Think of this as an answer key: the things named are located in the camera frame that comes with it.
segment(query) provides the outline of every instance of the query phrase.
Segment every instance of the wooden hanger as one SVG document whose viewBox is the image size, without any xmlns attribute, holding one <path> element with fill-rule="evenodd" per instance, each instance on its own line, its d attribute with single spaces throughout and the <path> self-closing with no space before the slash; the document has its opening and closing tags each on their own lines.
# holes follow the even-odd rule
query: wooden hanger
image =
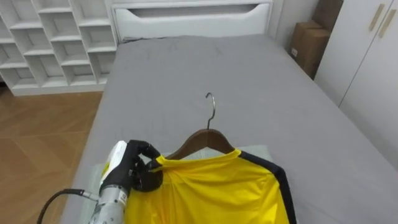
<svg viewBox="0 0 398 224">
<path fill-rule="evenodd" d="M 209 96 L 213 99 L 213 115 L 207 122 L 207 129 L 201 129 L 193 133 L 184 144 L 173 154 L 169 155 L 167 159 L 183 159 L 184 157 L 199 151 L 200 149 L 209 147 L 210 149 L 217 150 L 224 154 L 233 152 L 234 147 L 230 145 L 227 138 L 219 131 L 210 129 L 210 121 L 214 118 L 216 113 L 216 102 L 214 96 L 211 93 L 207 93 L 206 98 Z"/>
</svg>

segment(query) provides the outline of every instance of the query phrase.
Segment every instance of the shelf compartment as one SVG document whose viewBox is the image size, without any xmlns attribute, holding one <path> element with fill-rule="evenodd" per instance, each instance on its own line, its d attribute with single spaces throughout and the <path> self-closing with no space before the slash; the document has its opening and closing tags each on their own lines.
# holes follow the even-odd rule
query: shelf compartment
<svg viewBox="0 0 398 224">
<path fill-rule="evenodd" d="M 0 13 L 11 30 L 42 27 L 30 0 L 1 0 Z"/>
<path fill-rule="evenodd" d="M 111 72 L 114 59 L 116 57 L 115 52 L 101 52 L 101 53 L 89 53 L 88 54 L 91 62 L 91 66 L 94 71 L 94 76 L 101 81 L 101 77 L 108 76 Z"/>
<path fill-rule="evenodd" d="M 81 39 L 72 13 L 41 14 L 40 16 L 51 42 Z"/>
<path fill-rule="evenodd" d="M 23 55 L 54 54 L 43 29 L 12 30 L 11 32 Z"/>
<path fill-rule="evenodd" d="M 90 61 L 81 41 L 53 43 L 55 56 L 61 66 L 89 65 Z"/>
<path fill-rule="evenodd" d="M 62 68 L 71 86 L 97 84 L 89 65 L 64 66 Z"/>
<path fill-rule="evenodd" d="M 14 43 L 14 39 L 12 38 L 5 23 L 0 17 L 0 44 L 9 44 L 9 43 Z"/>
<path fill-rule="evenodd" d="M 61 86 L 68 86 L 68 82 L 65 77 L 49 77 L 44 81 L 42 87 L 61 87 Z"/>
<path fill-rule="evenodd" d="M 105 85 L 106 82 L 108 81 L 108 77 L 109 77 L 109 74 L 103 74 L 103 75 L 101 75 L 101 76 L 99 77 L 98 84 L 99 84 L 99 85 Z"/>
<path fill-rule="evenodd" d="M 51 80 L 67 80 L 54 55 L 26 56 L 26 61 L 40 86 L 48 86 Z"/>
<path fill-rule="evenodd" d="M 32 0 L 38 13 L 71 12 L 66 0 Z"/>
<path fill-rule="evenodd" d="M 27 68 L 15 44 L 2 44 L 0 47 L 0 68 Z"/>
<path fill-rule="evenodd" d="M 10 89 L 39 87 L 28 68 L 0 69 L 0 73 Z"/>
<path fill-rule="evenodd" d="M 116 44 L 110 26 L 82 27 L 81 37 L 87 52 L 116 51 Z"/>
<path fill-rule="evenodd" d="M 98 0 L 70 0 L 75 12 L 76 23 L 80 27 L 110 26 L 104 1 Z"/>
</svg>

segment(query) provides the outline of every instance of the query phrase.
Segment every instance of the yellow shirt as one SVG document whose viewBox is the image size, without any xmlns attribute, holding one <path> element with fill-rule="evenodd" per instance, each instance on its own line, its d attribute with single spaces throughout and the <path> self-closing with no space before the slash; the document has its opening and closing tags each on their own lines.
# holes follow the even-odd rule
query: yellow shirt
<svg viewBox="0 0 398 224">
<path fill-rule="evenodd" d="M 156 159 L 163 184 L 153 192 L 132 190 L 126 224 L 290 223 L 295 213 L 285 172 L 235 149 L 209 159 Z"/>
</svg>

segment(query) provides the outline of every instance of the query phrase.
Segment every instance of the gray bed sheet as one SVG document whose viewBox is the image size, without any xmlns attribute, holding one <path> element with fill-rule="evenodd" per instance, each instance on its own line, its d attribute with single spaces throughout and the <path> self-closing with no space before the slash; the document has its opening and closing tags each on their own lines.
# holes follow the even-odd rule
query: gray bed sheet
<svg viewBox="0 0 398 224">
<path fill-rule="evenodd" d="M 268 146 L 301 224 L 398 223 L 396 170 L 264 35 L 120 45 L 73 186 L 87 186 L 118 140 L 179 148 L 206 126 L 209 91 L 217 105 L 211 128 L 234 146 Z M 68 199 L 62 223 L 77 223 L 82 200 Z"/>
</svg>

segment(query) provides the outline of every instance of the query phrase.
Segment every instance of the white wardrobe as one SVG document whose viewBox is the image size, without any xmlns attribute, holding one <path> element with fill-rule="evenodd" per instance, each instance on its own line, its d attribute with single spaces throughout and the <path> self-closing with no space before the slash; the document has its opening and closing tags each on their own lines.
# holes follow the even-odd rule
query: white wardrobe
<svg viewBox="0 0 398 224">
<path fill-rule="evenodd" d="M 315 82 L 398 168 L 398 0 L 345 0 Z"/>
</svg>

